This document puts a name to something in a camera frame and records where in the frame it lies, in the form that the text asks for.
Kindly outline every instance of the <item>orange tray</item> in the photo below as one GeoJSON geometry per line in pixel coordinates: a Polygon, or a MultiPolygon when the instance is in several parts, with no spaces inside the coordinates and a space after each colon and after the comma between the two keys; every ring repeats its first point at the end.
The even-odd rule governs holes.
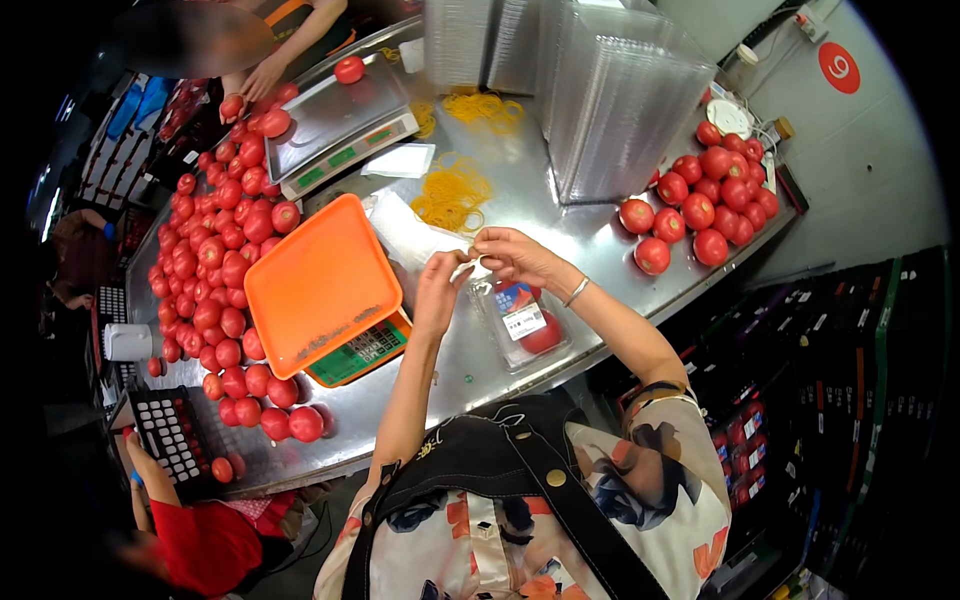
{"type": "Polygon", "coordinates": [[[354,194],[328,204],[256,261],[244,290],[267,361],[280,379],[380,323],[403,300],[354,194]]]}

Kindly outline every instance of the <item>rubber band pile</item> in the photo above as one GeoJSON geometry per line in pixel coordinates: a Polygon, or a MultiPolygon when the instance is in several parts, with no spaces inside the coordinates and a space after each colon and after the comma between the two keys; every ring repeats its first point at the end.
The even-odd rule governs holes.
{"type": "Polygon", "coordinates": [[[433,129],[437,127],[437,119],[433,116],[433,103],[423,100],[415,100],[410,103],[410,111],[414,113],[417,119],[417,125],[420,130],[414,133],[416,139],[426,139],[433,134],[433,129]]]}
{"type": "Polygon", "coordinates": [[[400,51],[393,48],[380,48],[377,52],[383,53],[383,57],[390,64],[396,64],[400,60],[400,51]]]}
{"type": "Polygon", "coordinates": [[[441,155],[431,163],[420,195],[410,207],[427,225],[455,233],[480,229],[484,223],[480,204],[489,200],[492,193],[475,165],[472,158],[455,152],[441,155]],[[471,215],[477,219],[468,226],[471,215]]]}
{"type": "Polygon", "coordinates": [[[516,131],[517,121],[523,117],[523,107],[513,100],[503,101],[493,92],[469,96],[451,94],[444,98],[444,110],[451,117],[477,127],[484,121],[494,133],[516,131]]]}

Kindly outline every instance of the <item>number 9 sign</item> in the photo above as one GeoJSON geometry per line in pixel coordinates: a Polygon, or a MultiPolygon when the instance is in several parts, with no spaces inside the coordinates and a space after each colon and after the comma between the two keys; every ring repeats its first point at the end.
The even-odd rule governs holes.
{"type": "Polygon", "coordinates": [[[832,41],[820,46],[820,70],[830,85],[845,94],[860,89],[860,69],[847,49],[832,41]]]}

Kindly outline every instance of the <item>silver bangle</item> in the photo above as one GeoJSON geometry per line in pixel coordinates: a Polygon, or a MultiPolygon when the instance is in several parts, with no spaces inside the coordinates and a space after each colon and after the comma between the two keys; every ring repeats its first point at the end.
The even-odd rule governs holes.
{"type": "Polygon", "coordinates": [[[580,285],[577,286],[577,289],[573,290],[573,294],[570,294],[570,298],[566,299],[566,302],[564,302],[564,308],[568,308],[570,303],[580,296],[580,293],[584,291],[584,288],[587,287],[588,283],[590,283],[590,278],[584,276],[584,280],[580,282],[580,285]]]}

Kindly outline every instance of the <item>metal work table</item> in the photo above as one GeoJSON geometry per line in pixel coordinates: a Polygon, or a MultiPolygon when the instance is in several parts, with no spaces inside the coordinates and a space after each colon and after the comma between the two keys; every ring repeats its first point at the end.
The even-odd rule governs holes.
{"type": "MultiPolygon", "coordinates": [[[[356,44],[359,48],[352,52],[366,56],[383,46],[396,48],[400,41],[421,36],[419,20],[395,26],[394,34],[396,37],[393,38],[376,36],[362,40],[356,44]]],[[[411,99],[426,97],[419,93],[426,89],[422,73],[406,75],[401,63],[393,68],[411,99]]],[[[658,277],[647,276],[634,262],[637,236],[620,225],[616,206],[563,208],[556,204],[551,192],[546,146],[533,103],[529,98],[519,101],[526,114],[519,131],[510,135],[470,129],[445,114],[437,101],[434,110],[437,128],[429,139],[423,141],[437,145],[437,156],[456,151],[479,163],[481,174],[491,183],[493,192],[493,198],[482,205],[487,225],[524,231],[577,265],[597,284],[654,324],[665,321],[735,269],[795,216],[793,208],[781,200],[777,217],[768,221],[763,231],[746,247],[731,246],[727,264],[716,269],[696,261],[692,236],[687,235],[683,242],[672,247],[671,264],[666,273],[658,277]]],[[[697,123],[703,119],[702,110],[702,107],[698,108],[681,127],[667,152],[665,165],[671,164],[677,156],[702,152],[703,148],[693,136],[697,123]]],[[[393,190],[410,202],[420,193],[421,185],[422,180],[360,176],[357,166],[330,185],[318,188],[313,196],[304,199],[304,207],[309,215],[344,192],[365,198],[386,190],[393,190]]],[[[646,192],[642,197],[655,209],[663,206],[656,192],[646,192]]],[[[131,323],[153,323],[156,326],[157,300],[147,284],[147,270],[154,264],[158,250],[156,227],[166,220],[168,214],[169,206],[159,215],[155,231],[144,241],[128,270],[127,298],[131,323]]],[[[397,273],[404,288],[404,304],[408,308],[413,305],[417,275],[397,273]]],[[[555,387],[611,355],[602,340],[572,311],[565,313],[563,319],[573,343],[559,353],[533,363],[526,371],[510,374],[502,364],[481,316],[467,295],[461,294],[440,349],[438,376],[430,391],[426,426],[432,427],[447,417],[488,402],[555,387]]],[[[412,314],[412,317],[416,322],[417,315],[412,314]]],[[[233,451],[246,461],[246,475],[226,487],[226,495],[236,498],[280,492],[367,467],[377,425],[390,396],[400,360],[402,357],[332,390],[299,373],[296,379],[300,386],[300,402],[319,408],[330,425],[324,437],[312,444],[293,439],[277,444],[271,442],[259,427],[225,427],[220,422],[216,403],[207,400],[200,389],[206,371],[196,359],[170,365],[169,372],[160,378],[146,373],[146,363],[141,364],[141,373],[147,386],[153,389],[177,385],[191,388],[198,419],[214,454],[233,451]]]]}

